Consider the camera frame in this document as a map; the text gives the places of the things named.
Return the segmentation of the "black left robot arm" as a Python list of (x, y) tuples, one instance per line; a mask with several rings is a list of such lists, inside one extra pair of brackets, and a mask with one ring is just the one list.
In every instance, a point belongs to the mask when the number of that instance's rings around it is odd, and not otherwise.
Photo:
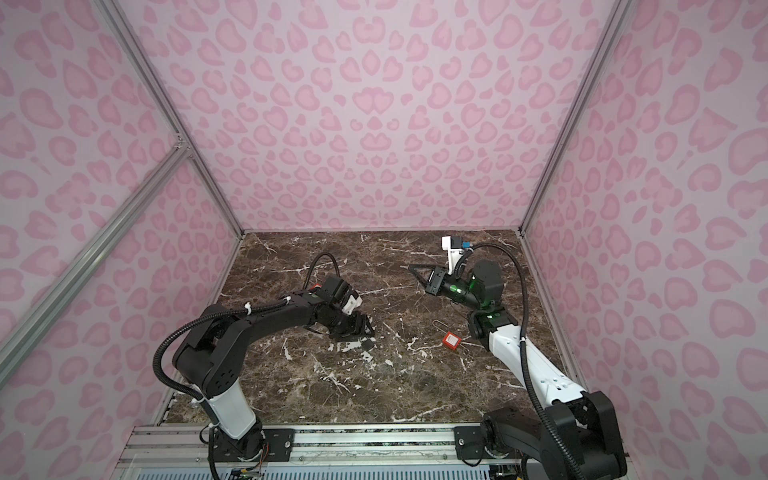
[(212, 424), (208, 441), (213, 456), (251, 460), (265, 453), (262, 422), (240, 382), (248, 351), (255, 342), (284, 330), (319, 325), (334, 342), (374, 335), (372, 322), (359, 307), (362, 298), (348, 282), (328, 277), (322, 284), (288, 293), (275, 302), (239, 310), (208, 307), (196, 320), (169, 335), (153, 358), (159, 367), (170, 344), (181, 343), (172, 366), (184, 379), (167, 379), (174, 390), (202, 405)]

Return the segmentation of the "diagonal aluminium frame bar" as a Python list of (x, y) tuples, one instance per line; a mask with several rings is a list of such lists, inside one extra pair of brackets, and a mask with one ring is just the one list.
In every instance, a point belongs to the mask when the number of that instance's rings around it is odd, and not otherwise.
[(188, 157), (188, 145), (184, 142), (176, 145), (26, 312), (20, 325), (1, 345), (2, 385), (15, 375)]

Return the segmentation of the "corner aluminium post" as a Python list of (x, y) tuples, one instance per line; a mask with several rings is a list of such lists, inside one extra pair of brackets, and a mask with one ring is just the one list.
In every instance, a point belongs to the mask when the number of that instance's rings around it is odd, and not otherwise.
[(171, 127), (180, 145), (189, 151), (194, 168), (208, 193), (212, 196), (214, 204), (223, 215), (230, 229), (234, 232), (235, 237), (238, 240), (242, 240), (245, 236), (244, 228), (237, 220), (231, 205), (214, 179), (211, 169), (206, 165), (196, 143), (191, 137), (189, 129), (182, 120), (179, 110), (171, 99), (168, 89), (152, 65), (145, 49), (141, 45), (139, 36), (128, 21), (119, 2), (97, 0), (94, 4), (115, 35), (118, 44), (127, 55), (127, 58), (147, 89), (149, 96)]
[(596, 89), (600, 77), (605, 67), (609, 63), (611, 55), (615, 50), (621, 35), (636, 10), (637, 1), (620, 0), (615, 1), (610, 14), (606, 20), (604, 28), (598, 37), (595, 50), (586, 64), (585, 70), (575, 94), (569, 103), (566, 116), (559, 127), (554, 145), (549, 152), (547, 160), (542, 171), (542, 175), (534, 189), (530, 205), (523, 216), (518, 233), (525, 237), (531, 230), (537, 212), (544, 201), (544, 196), (551, 184), (553, 177), (561, 163), (565, 150), (571, 141), (584, 112), (589, 104), (590, 97)]

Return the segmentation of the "right corner aluminium post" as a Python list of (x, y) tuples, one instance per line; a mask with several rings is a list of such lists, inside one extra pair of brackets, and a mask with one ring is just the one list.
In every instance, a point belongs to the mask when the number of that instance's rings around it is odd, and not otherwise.
[(590, 97), (596, 89), (600, 77), (605, 67), (609, 63), (611, 55), (615, 50), (621, 35), (636, 10), (637, 1), (620, 0), (615, 1), (610, 14), (606, 20), (604, 28), (598, 37), (595, 50), (586, 64), (585, 70), (575, 94), (569, 103), (566, 116), (559, 127), (554, 145), (549, 152), (547, 160), (542, 171), (542, 175), (534, 189), (530, 205), (523, 216), (518, 233), (525, 237), (531, 230), (537, 212), (544, 201), (544, 196), (551, 184), (553, 177), (561, 163), (565, 150), (571, 141), (584, 112), (589, 104)]

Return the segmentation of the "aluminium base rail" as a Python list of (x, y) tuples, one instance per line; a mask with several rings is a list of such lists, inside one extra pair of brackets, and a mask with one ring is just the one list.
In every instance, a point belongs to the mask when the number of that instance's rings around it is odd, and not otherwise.
[(520, 457), (470, 457), (479, 447), (472, 423), (269, 425), (267, 457), (207, 461), (198, 425), (138, 427), (115, 479), (515, 479)]

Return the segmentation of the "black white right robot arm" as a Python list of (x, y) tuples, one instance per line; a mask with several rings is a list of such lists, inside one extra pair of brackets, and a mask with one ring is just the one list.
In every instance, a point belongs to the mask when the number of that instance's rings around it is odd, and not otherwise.
[(481, 260), (468, 276), (457, 268), (413, 264), (425, 292), (468, 310), (470, 334), (521, 382), (535, 415), (511, 408), (484, 414), (475, 431), (458, 435), (456, 453), (470, 466), (487, 457), (537, 461), (549, 479), (618, 479), (627, 473), (615, 408), (602, 392), (567, 377), (527, 336), (526, 323), (503, 305), (498, 263)]

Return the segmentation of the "left corner aluminium post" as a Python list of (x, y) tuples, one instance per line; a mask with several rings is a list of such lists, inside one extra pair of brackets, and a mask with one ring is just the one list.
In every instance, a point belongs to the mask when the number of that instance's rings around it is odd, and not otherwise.
[(139, 36), (128, 21), (119, 2), (97, 0), (94, 4), (115, 35), (118, 44), (127, 55), (127, 58), (147, 89), (149, 96), (171, 127), (180, 145), (189, 151), (194, 168), (208, 193), (212, 196), (214, 204), (223, 215), (230, 229), (234, 232), (235, 237), (238, 240), (242, 240), (245, 236), (244, 228), (237, 220), (231, 205), (214, 179), (211, 169), (206, 165), (196, 143), (191, 137), (189, 129), (182, 120), (179, 110), (171, 99), (168, 89), (152, 65), (145, 49), (141, 45)]

